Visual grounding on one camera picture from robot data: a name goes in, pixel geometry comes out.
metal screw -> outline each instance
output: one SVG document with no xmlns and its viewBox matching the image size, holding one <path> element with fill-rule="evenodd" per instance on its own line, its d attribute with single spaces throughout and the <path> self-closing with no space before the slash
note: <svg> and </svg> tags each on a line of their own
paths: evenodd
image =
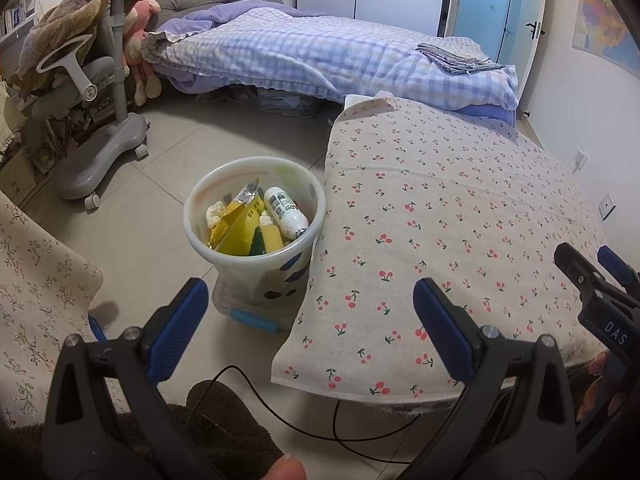
<svg viewBox="0 0 640 480">
<path fill-rule="evenodd" d="M 553 348 L 556 346 L 556 340 L 553 339 L 549 334 L 545 334 L 540 337 L 540 341 L 544 346 L 548 346 L 549 348 Z"/>
<path fill-rule="evenodd" d="M 140 337 L 142 331 L 137 326 L 130 326 L 123 333 L 122 336 L 127 341 L 135 341 Z"/>
<path fill-rule="evenodd" d="M 79 334 L 69 334 L 65 338 L 65 346 L 76 346 L 81 341 L 82 338 Z"/>
<path fill-rule="evenodd" d="M 487 339 L 496 339 L 500 335 L 500 331 L 493 325 L 485 325 L 482 327 L 482 334 Z"/>
</svg>

bottle label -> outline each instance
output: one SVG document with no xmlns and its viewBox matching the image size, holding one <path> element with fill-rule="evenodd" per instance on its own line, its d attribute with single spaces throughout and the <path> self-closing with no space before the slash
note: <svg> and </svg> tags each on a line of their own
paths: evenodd
<svg viewBox="0 0 640 480">
<path fill-rule="evenodd" d="M 282 220 L 289 211 L 298 209 L 296 203 L 284 193 L 276 193 L 271 196 L 269 204 L 280 220 Z"/>
</svg>

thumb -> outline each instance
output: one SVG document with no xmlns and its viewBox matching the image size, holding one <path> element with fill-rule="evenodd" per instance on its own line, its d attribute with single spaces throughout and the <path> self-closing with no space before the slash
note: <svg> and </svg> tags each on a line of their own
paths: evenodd
<svg viewBox="0 0 640 480">
<path fill-rule="evenodd" d="M 262 480 L 306 480 L 302 464 L 289 453 L 281 456 Z"/>
</svg>

white plastic bucket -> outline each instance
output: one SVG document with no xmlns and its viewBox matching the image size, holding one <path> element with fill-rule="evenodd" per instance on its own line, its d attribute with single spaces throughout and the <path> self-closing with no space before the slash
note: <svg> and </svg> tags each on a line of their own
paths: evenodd
<svg viewBox="0 0 640 480">
<path fill-rule="evenodd" d="M 229 202 L 249 181 L 259 179 L 263 190 L 286 190 L 309 220 L 309 229 L 283 249 L 261 256 L 229 256 L 210 249 L 205 213 L 218 200 Z M 313 243 L 326 212 L 324 190 L 309 170 L 274 156 L 233 160 L 204 176 L 191 190 L 182 214 L 184 231 L 197 253 L 212 263 L 229 285 L 254 301 L 277 300 L 303 294 Z"/>
</svg>

gray chair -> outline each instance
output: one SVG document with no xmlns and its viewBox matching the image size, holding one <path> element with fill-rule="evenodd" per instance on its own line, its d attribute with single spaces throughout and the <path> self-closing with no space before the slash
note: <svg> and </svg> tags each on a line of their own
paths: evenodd
<svg viewBox="0 0 640 480">
<path fill-rule="evenodd" d="M 100 205 L 95 189 L 104 178 L 116 158 L 127 150 L 136 150 L 138 159 L 148 155 L 145 145 L 148 123 L 136 113 L 127 113 L 124 88 L 126 69 L 122 64 L 122 29 L 124 27 L 124 0 L 111 0 L 111 13 L 98 27 L 94 46 L 107 53 L 87 63 L 78 64 L 76 52 L 92 37 L 84 34 L 72 38 L 40 61 L 36 70 L 48 72 L 62 67 L 69 79 L 57 88 L 39 97 L 31 108 L 35 120 L 62 119 L 72 107 L 81 102 L 93 101 L 98 92 L 111 85 L 115 122 L 94 132 L 90 139 L 73 153 L 63 158 L 52 170 L 52 183 L 62 198 L 84 198 L 88 210 Z M 72 48 L 71 52 L 55 62 L 51 58 Z"/>
</svg>

